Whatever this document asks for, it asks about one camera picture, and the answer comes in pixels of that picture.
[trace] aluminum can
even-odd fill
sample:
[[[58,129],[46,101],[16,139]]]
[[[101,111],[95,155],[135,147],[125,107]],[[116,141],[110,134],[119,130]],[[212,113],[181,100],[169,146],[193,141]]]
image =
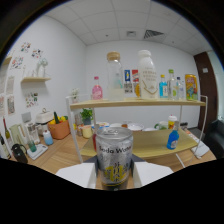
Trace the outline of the aluminum can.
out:
[[[97,159],[104,190],[117,191],[127,188],[132,149],[131,130],[122,127],[104,127],[97,130]]]

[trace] ceiling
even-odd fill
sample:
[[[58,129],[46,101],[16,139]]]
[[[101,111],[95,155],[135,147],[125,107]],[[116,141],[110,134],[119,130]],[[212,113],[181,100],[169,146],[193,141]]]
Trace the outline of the ceiling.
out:
[[[150,0],[73,0],[46,16],[68,27],[87,46],[106,41],[140,40],[169,45],[191,55],[212,50],[181,15]],[[151,35],[144,39],[146,30]],[[127,31],[136,36],[127,36]]]

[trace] label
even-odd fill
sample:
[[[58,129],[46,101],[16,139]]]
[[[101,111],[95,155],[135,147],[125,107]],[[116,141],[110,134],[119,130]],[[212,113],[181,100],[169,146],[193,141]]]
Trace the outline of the label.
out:
[[[172,149],[175,149],[177,147],[177,142],[178,142],[177,140],[171,142],[171,148]]]
[[[157,75],[153,68],[139,68],[141,97],[144,99],[157,98]]]

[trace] doorway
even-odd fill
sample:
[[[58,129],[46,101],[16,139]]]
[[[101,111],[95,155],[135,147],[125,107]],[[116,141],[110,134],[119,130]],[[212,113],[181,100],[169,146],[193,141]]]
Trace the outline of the doorway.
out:
[[[208,124],[217,119],[217,85],[215,74],[208,57],[207,52],[203,52],[194,56],[194,60],[198,70],[201,95],[208,97],[207,118],[205,122],[204,133],[206,133]],[[205,107],[200,107],[200,116],[198,121],[198,129],[202,130],[205,116]]]

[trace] bottle cap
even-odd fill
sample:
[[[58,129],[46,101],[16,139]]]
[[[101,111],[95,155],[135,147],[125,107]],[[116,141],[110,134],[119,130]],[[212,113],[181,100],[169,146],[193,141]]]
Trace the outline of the bottle cap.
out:
[[[151,56],[151,52],[147,50],[141,50],[138,52],[138,56]]]
[[[117,51],[111,51],[107,54],[107,60],[113,61],[113,60],[120,60],[120,53]]]

